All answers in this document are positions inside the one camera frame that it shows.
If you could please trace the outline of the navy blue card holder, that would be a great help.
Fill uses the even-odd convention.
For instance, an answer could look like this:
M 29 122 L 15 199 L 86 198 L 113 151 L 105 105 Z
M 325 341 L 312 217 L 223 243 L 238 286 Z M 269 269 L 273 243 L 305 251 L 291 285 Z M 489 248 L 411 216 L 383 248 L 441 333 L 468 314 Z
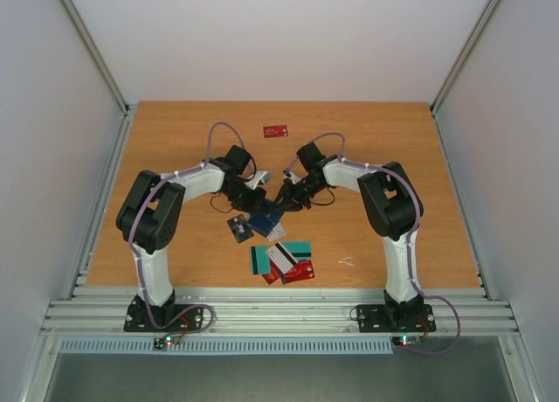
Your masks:
M 249 227 L 263 237 L 267 237 L 280 222 L 283 211 L 273 210 L 267 214 L 250 213 L 247 220 Z

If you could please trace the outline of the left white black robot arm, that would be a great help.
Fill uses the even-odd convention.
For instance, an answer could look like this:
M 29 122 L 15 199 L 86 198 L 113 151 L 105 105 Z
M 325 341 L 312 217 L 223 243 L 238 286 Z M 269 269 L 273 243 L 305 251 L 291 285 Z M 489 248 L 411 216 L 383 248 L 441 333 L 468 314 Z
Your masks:
M 255 170 L 245 149 L 234 145 L 225 156 L 208 158 L 185 170 L 158 174 L 141 171 L 116 218 L 116 227 L 135 261 L 138 290 L 128 306 L 124 330 L 130 333 L 198 333 L 208 329 L 214 309 L 204 304 L 179 304 L 169 278 L 168 247 L 183 205 L 205 194 L 220 193 L 243 212 L 267 212 L 263 188 L 271 174 Z

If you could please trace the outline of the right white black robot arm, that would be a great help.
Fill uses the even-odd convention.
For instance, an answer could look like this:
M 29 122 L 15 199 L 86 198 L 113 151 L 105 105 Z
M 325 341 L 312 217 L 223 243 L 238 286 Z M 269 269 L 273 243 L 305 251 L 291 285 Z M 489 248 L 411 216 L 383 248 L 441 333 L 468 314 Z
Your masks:
M 383 240 L 387 282 L 381 321 L 394 331 L 408 327 L 424 306 L 416 281 L 416 239 L 423 205 L 402 165 L 327 157 L 313 142 L 302 146 L 296 159 L 307 175 L 297 178 L 290 169 L 284 170 L 274 205 L 281 211 L 300 211 L 310 208 L 311 199 L 327 188 L 360 193 L 369 224 Z

